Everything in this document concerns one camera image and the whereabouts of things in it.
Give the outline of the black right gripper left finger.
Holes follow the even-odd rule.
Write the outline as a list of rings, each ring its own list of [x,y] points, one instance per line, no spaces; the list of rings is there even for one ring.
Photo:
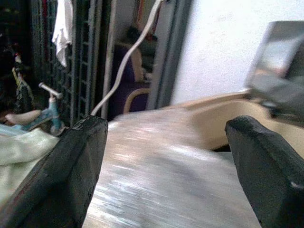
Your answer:
[[[0,208],[3,228],[80,228],[103,162],[108,123],[86,116],[59,139]]]

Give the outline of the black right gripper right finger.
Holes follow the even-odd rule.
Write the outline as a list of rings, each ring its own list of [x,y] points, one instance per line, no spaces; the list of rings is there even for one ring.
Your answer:
[[[241,187],[263,228],[304,226],[304,160],[278,133],[251,116],[227,121]]]

